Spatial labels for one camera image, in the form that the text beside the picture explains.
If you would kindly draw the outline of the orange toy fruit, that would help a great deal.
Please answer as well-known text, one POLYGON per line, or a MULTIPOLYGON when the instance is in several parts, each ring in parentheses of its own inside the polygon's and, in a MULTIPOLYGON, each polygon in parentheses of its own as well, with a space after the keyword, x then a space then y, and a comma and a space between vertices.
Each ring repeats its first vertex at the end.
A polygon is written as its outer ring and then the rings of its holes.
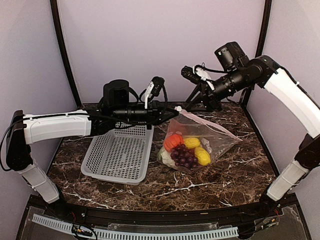
POLYGON ((184 143, 184 140, 181 135, 173 134, 164 140, 163 146, 166 151, 170 152, 173 148, 183 143, 184 143))

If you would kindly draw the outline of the clear pink-dotted zip bag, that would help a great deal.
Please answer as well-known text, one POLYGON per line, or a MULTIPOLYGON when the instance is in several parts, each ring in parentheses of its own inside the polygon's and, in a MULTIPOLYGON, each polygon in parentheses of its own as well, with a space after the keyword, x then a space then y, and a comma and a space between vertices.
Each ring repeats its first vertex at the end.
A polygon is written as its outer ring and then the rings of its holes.
POLYGON ((179 172, 193 175, 211 165, 241 139, 219 124, 205 120, 181 106, 169 121, 157 161, 179 172))

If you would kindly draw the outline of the dark red toy grapes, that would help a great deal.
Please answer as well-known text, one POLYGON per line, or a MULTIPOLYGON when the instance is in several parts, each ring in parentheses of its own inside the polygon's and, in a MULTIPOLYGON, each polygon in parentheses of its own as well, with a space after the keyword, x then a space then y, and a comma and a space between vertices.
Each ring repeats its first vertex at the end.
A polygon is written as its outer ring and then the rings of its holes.
POLYGON ((170 157, 177 167, 193 170, 199 166, 199 160, 195 155, 195 149, 189 149, 184 144, 172 148, 170 157))

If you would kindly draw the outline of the large yellow toy fruit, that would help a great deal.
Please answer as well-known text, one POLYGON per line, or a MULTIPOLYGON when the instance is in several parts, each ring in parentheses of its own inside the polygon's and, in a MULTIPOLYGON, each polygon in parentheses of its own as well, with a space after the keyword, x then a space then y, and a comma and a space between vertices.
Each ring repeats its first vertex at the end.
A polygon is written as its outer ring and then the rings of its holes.
POLYGON ((187 149, 194 149, 201 146, 201 142, 196 137, 187 137, 183 139, 183 144, 187 149))

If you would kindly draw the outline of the small yellow toy fruit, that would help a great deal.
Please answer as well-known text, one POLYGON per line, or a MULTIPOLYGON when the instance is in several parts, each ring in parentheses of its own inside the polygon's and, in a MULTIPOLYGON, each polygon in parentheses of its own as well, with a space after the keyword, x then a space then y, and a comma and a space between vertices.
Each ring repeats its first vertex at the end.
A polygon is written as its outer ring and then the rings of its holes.
POLYGON ((210 154, 202 147, 198 146, 194 149, 194 154, 198 158, 198 163, 202 166, 209 165, 211 163, 210 154))

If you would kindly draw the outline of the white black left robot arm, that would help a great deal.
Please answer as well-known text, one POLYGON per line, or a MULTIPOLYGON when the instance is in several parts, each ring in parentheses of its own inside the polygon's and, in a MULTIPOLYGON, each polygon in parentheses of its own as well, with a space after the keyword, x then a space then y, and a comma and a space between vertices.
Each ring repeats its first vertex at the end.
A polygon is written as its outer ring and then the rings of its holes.
POLYGON ((180 109, 169 107, 165 81, 154 77, 142 92, 144 100, 127 80, 116 79, 103 86, 102 98, 92 110, 78 109, 53 114, 24 114, 17 110, 3 134, 0 146, 5 148, 5 172, 15 171, 51 204, 60 218, 67 218, 70 206, 33 158, 33 145, 65 137, 96 137, 107 132, 130 127, 160 125, 178 115, 180 109))

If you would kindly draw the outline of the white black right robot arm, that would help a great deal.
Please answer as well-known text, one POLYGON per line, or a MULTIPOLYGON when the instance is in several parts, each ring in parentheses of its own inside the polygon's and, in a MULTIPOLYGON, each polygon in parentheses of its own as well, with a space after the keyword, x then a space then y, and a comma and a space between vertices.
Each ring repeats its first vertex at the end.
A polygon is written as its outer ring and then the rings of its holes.
POLYGON ((202 65, 182 68, 181 75, 198 87, 187 99, 189 112, 198 103, 203 103, 208 112, 220 111, 221 100, 247 87, 259 86, 278 99, 306 130, 293 160, 255 205, 255 213, 266 217, 274 210, 275 202, 320 165, 320 107, 284 67, 267 55, 253 59, 223 57, 222 66, 224 75, 217 80, 212 80, 210 70, 202 65))

